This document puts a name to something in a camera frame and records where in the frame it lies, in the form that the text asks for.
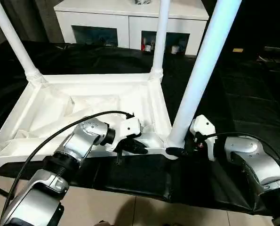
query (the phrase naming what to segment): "black fabric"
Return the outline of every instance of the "black fabric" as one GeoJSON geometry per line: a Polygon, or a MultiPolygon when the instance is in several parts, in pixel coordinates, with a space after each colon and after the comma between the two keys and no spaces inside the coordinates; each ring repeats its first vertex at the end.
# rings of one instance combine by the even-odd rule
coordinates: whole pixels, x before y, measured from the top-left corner
{"type": "MultiPolygon", "coordinates": [[[[24,44],[44,74],[146,73],[152,65],[152,56],[137,50],[24,44]]],[[[194,62],[182,56],[164,57],[162,89],[172,123],[194,62]]],[[[7,43],[0,46],[0,65],[4,65],[0,67],[1,127],[27,83],[7,43]]],[[[251,132],[280,152],[280,65],[222,57],[196,114],[209,118],[217,132],[251,132]]],[[[72,185],[193,206],[269,214],[250,188],[246,175],[226,162],[223,143],[222,139],[216,142],[216,162],[201,157],[171,161],[162,155],[148,155],[122,157],[122,164],[117,166],[116,158],[86,159],[72,185]]],[[[0,168],[0,175],[15,177],[21,166],[8,163],[0,168]]],[[[42,162],[32,162],[24,178],[30,178],[40,167],[42,162]]]]}

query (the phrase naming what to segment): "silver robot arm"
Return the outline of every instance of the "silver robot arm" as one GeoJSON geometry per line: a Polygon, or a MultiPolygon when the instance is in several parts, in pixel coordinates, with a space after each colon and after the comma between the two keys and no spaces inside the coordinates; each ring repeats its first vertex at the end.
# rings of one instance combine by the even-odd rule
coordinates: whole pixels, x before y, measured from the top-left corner
{"type": "Polygon", "coordinates": [[[140,134],[137,118],[124,121],[120,134],[97,118],[78,124],[28,184],[10,203],[0,226],[56,226],[63,214],[60,201],[93,145],[116,146],[128,135],[140,134]]]}
{"type": "Polygon", "coordinates": [[[272,212],[273,224],[280,226],[280,166],[251,137],[228,137],[224,149],[229,162],[244,168],[256,194],[272,212]]]}

